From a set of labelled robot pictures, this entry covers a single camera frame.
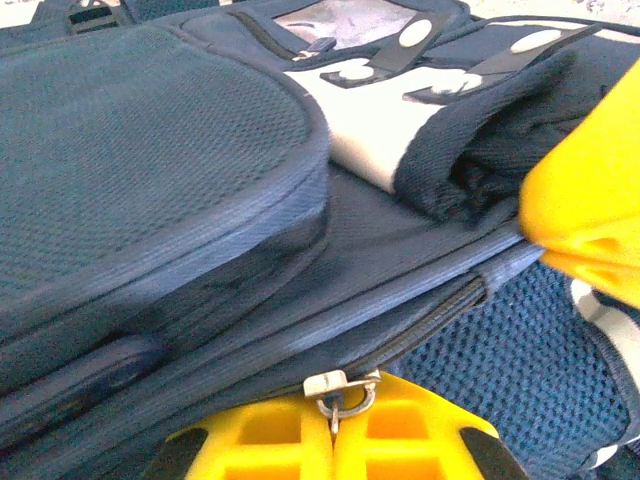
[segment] snap button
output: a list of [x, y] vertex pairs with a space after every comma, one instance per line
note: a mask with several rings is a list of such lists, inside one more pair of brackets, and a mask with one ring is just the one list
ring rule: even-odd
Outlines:
[[366, 65], [358, 65], [347, 67], [340, 72], [340, 77], [346, 80], [364, 80], [365, 78], [372, 77], [374, 70]]
[[429, 20], [418, 20], [409, 25], [398, 38], [400, 46], [409, 48], [419, 44], [431, 33], [433, 25]]
[[541, 32], [532, 33], [521, 38], [511, 45], [511, 53], [524, 53], [534, 48], [542, 47], [548, 43], [555, 42], [562, 36], [560, 30], [543, 30]]

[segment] metal ring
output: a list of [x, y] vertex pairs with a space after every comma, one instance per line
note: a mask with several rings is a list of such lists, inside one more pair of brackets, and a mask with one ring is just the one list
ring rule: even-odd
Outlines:
[[[373, 403], [376, 401], [376, 384], [369, 383], [365, 385], [364, 391], [365, 391], [365, 397], [364, 397], [364, 400], [362, 400], [362, 402], [360, 402], [358, 405], [348, 410], [338, 411], [338, 418], [340, 420], [345, 418], [355, 417], [356, 415], [360, 415], [361, 413], [366, 412], [373, 406]], [[320, 410], [320, 413], [322, 413], [322, 415], [324, 415], [328, 419], [333, 418], [333, 409], [327, 407], [327, 405], [324, 403], [323, 398], [319, 398], [318, 400], [316, 400], [316, 404], [318, 405], [318, 409]]]

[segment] metal zipper slider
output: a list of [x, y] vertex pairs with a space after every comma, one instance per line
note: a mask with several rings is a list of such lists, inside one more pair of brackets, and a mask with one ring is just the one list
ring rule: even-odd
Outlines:
[[[355, 417], [369, 410], [376, 400], [376, 384], [382, 381], [380, 370], [377, 368], [360, 379], [353, 381], [347, 380], [347, 375], [342, 370], [334, 370], [332, 372], [321, 373], [307, 378], [302, 384], [304, 396], [316, 400], [316, 405], [320, 413], [329, 419], [331, 438], [335, 441], [338, 430], [340, 429], [340, 420], [344, 418]], [[362, 387], [365, 391], [365, 397], [358, 405], [347, 410], [341, 410], [338, 401], [334, 398], [332, 404], [327, 406], [327, 396], [335, 396], [337, 393], [343, 393], [347, 389]]]
[[294, 62], [298, 62], [300, 60], [306, 60], [307, 58], [315, 57], [320, 53], [328, 52], [329, 50], [333, 50], [338, 41], [333, 37], [321, 37], [309, 45], [304, 50], [300, 50], [298, 55], [292, 60]]

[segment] mesh fabric panel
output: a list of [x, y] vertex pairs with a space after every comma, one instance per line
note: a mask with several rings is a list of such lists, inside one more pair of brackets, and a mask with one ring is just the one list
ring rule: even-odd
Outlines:
[[397, 370], [491, 422], [535, 480], [566, 478], [629, 422], [565, 286], [535, 264]]
[[125, 0], [124, 3], [138, 22], [219, 5], [218, 0]]
[[0, 298], [229, 201], [309, 134], [275, 82], [152, 28], [1, 60]]

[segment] navy blue backpack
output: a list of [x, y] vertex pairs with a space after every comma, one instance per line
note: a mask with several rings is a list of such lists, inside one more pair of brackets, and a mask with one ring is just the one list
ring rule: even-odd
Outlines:
[[139, 478], [205, 416], [480, 311], [540, 256], [527, 172], [640, 56], [449, 0], [209, 5], [0, 31], [2, 478]]

